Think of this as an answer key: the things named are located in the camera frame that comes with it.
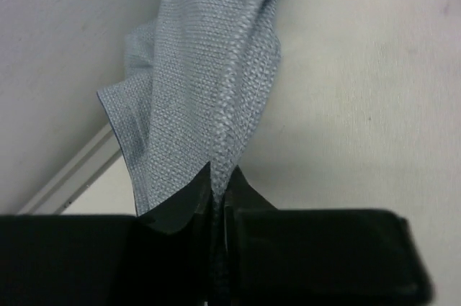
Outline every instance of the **blue-gray fabric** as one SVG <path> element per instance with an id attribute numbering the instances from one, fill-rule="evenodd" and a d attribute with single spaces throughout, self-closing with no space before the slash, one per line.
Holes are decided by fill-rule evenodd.
<path id="1" fill-rule="evenodd" d="M 280 60 L 277 0 L 161 0 L 126 39 L 126 79 L 98 92 L 138 214 L 211 162 L 215 206 L 253 135 Z"/>

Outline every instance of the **white surface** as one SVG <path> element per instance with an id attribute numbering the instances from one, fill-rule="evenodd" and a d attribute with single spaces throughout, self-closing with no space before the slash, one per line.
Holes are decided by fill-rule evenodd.
<path id="1" fill-rule="evenodd" d="M 63 214 L 135 215 L 133 188 L 123 157 L 118 158 L 105 173 L 63 211 Z"/>
<path id="2" fill-rule="evenodd" d="M 280 0 L 277 31 L 243 172 L 278 207 L 407 217 L 434 305 L 459 305 L 461 0 Z"/>
<path id="3" fill-rule="evenodd" d="M 0 0 L 0 213 L 16 213 L 106 123 L 123 37 L 160 0 Z"/>

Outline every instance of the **wall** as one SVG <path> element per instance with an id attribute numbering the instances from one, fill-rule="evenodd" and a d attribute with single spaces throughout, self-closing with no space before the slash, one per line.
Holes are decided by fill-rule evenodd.
<path id="1" fill-rule="evenodd" d="M 0 213 L 16 213 L 107 123 L 123 37 L 160 0 L 0 0 Z"/>
<path id="2" fill-rule="evenodd" d="M 123 157 L 118 158 L 63 214 L 135 214 L 133 188 Z"/>

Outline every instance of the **gray cloth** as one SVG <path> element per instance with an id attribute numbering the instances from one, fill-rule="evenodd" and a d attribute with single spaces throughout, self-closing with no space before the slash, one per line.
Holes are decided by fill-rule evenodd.
<path id="1" fill-rule="evenodd" d="M 99 91 L 138 214 L 211 162 L 216 209 L 264 109 L 280 59 L 276 0 L 161 0 L 126 39 L 126 80 Z"/>

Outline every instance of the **towel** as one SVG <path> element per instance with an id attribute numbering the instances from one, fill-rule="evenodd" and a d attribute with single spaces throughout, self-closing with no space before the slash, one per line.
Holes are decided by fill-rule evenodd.
<path id="1" fill-rule="evenodd" d="M 161 0 L 157 19 L 127 36 L 126 79 L 98 97 L 122 148 L 139 215 L 210 162 L 218 223 L 228 180 L 277 72 L 276 3 Z M 218 251 L 216 295 L 226 291 Z"/>

